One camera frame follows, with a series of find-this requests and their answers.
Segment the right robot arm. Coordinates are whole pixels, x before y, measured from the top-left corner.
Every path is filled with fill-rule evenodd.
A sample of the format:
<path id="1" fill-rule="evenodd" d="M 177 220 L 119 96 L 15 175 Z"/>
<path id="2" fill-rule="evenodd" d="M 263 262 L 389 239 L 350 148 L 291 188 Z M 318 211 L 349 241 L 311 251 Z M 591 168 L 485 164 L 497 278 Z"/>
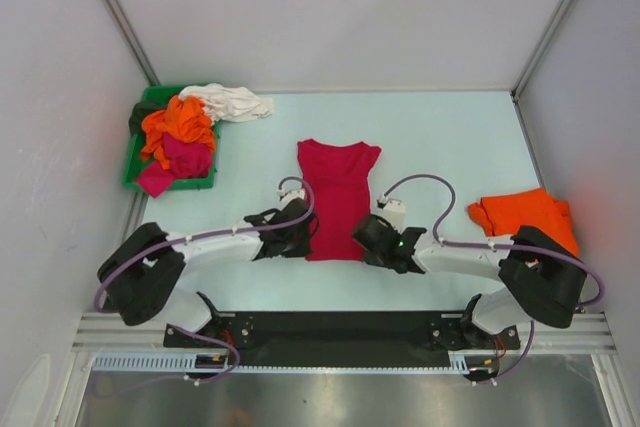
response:
<path id="1" fill-rule="evenodd" d="M 399 274 L 456 273 L 501 282 L 498 291 L 473 296 L 463 311 L 461 335 L 473 348 L 486 347 L 522 322 L 570 327 L 587 277 L 578 258 L 531 226 L 511 237 L 454 242 L 425 228 L 400 232 L 371 214 L 355 226 L 352 238 L 364 249 L 365 263 Z"/>

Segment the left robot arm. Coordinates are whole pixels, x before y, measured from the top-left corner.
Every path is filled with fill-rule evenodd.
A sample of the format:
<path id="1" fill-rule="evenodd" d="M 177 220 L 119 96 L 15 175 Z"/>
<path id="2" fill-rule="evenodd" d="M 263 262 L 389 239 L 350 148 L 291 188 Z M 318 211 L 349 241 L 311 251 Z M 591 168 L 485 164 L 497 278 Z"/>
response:
<path id="1" fill-rule="evenodd" d="M 316 213 L 300 197 L 249 215 L 236 227 L 192 236 L 171 235 L 145 223 L 100 266 L 98 300 L 125 325 L 151 320 L 183 330 L 197 345 L 214 344 L 221 334 L 217 311 L 205 294 L 179 286 L 182 278 L 217 265 L 310 253 Z"/>

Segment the crimson t shirt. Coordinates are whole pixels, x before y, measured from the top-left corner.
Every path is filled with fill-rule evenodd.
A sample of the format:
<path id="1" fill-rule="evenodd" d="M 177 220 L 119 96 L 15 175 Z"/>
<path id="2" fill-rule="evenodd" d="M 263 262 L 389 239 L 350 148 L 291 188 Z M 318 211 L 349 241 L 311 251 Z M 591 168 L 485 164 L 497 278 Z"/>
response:
<path id="1" fill-rule="evenodd" d="M 364 250 L 352 230 L 370 213 L 369 174 L 381 153 L 365 142 L 333 146 L 307 139 L 297 144 L 298 164 L 315 198 L 316 232 L 308 261 L 362 259 Z"/>

